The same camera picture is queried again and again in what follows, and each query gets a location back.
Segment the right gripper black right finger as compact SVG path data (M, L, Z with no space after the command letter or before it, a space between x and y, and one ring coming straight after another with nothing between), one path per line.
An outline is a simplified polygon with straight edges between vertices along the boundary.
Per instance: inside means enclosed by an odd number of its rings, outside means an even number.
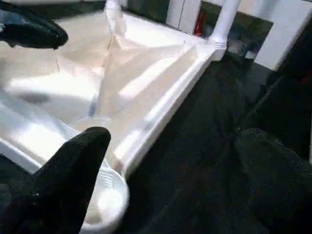
M235 137L250 181L250 206L272 234L312 232L312 165L278 138L258 128Z

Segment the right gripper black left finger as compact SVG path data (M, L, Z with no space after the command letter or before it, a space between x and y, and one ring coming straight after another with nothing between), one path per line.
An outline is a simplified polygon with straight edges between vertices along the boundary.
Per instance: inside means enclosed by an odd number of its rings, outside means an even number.
M65 142L34 174L12 178L0 232L78 234L110 140L106 128L88 128Z

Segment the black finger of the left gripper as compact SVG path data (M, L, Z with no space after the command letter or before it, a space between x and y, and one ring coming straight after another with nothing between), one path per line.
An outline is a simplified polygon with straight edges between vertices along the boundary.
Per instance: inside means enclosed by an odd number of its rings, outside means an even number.
M68 39L67 32L50 19L31 12L0 12L0 40L10 47L56 50Z

